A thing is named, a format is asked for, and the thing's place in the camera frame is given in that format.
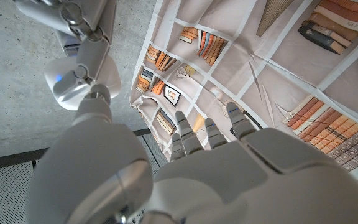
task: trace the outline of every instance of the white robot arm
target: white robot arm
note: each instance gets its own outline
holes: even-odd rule
[[[154,180],[133,133],[111,123],[109,92],[92,87],[73,126],[43,156],[29,223],[358,223],[358,183],[322,152],[276,129],[256,131],[227,104],[238,140],[206,119],[205,151],[184,114],[171,162]]]
[[[45,78],[58,103],[77,110],[94,84],[118,95],[121,81],[114,60],[108,56],[116,10],[115,0],[15,0],[29,17],[54,28],[68,57],[47,65]]]

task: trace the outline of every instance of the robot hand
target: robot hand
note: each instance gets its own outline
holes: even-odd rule
[[[207,118],[211,151],[176,112],[180,135],[141,224],[358,223],[358,183],[346,171],[299,139],[256,131],[234,103],[226,108],[237,140],[227,142]]]

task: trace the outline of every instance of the robot finger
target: robot finger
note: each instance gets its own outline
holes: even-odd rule
[[[181,135],[186,155],[188,156],[196,151],[204,150],[183,112],[177,111],[175,113],[175,118],[178,122],[179,133]]]

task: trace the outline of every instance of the bookshelf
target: bookshelf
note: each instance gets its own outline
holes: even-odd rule
[[[234,140],[229,132],[229,119],[221,113],[222,108],[218,107],[232,100],[255,118],[261,127],[274,127],[291,133],[287,127],[278,125],[283,116],[278,107],[291,111],[293,105],[307,94],[318,97],[358,122],[358,104],[345,102],[346,93],[339,95],[338,90],[333,88],[335,85],[346,84],[341,84],[346,82],[341,80],[341,75],[350,76],[350,73],[357,71],[358,38],[344,53],[336,55],[307,41],[297,32],[319,1],[294,1],[262,37],[255,33],[265,1],[226,2],[225,6],[214,10],[215,2],[192,4],[181,0],[157,1],[135,67],[133,86],[136,86],[139,70],[145,68],[153,71],[152,82],[156,78],[163,80],[179,91],[181,98],[175,108],[163,95],[134,93],[137,91],[132,87],[131,105],[137,106],[144,114],[150,129],[159,132],[158,126],[155,126],[155,114],[161,107],[172,118],[177,110],[182,110],[189,120],[197,114],[210,117],[217,122],[229,141]],[[225,7],[233,10],[223,14],[227,11]],[[226,40],[214,65],[206,64],[196,55],[197,39],[192,44],[178,40],[184,27],[195,27]],[[158,71],[154,64],[146,61],[145,55],[150,44],[177,59],[166,72]],[[176,79],[177,68],[186,65],[193,67],[196,72],[190,78]],[[221,99],[214,97],[212,87],[221,90]],[[146,98],[155,99],[158,106],[150,106]],[[163,153],[170,155],[170,138],[163,134],[156,136],[161,138]],[[209,144],[206,138],[200,134],[199,139],[207,149]]]

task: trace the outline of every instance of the stack of books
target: stack of books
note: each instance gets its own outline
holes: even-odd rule
[[[358,2],[322,0],[298,32],[320,47],[341,54],[358,37]]]
[[[167,116],[164,110],[158,111],[156,119],[169,135],[172,135],[175,132],[177,127],[175,126],[173,121]]]
[[[153,86],[151,92],[159,95],[159,94],[161,94],[164,86],[165,86],[165,83],[161,79],[159,79],[157,81],[157,83]]]
[[[213,65],[219,56],[224,39],[205,31],[198,30],[197,55],[204,58],[205,62]]]
[[[149,90],[152,79],[153,73],[146,69],[143,69],[142,73],[139,75],[136,89],[142,94],[145,93],[147,90]]]
[[[191,44],[198,37],[198,29],[194,27],[185,27],[179,36],[179,40]]]
[[[309,95],[284,120],[345,170],[358,167],[358,123]]]
[[[158,70],[167,71],[177,60],[155,49],[151,45],[147,50],[146,60],[153,63]]]

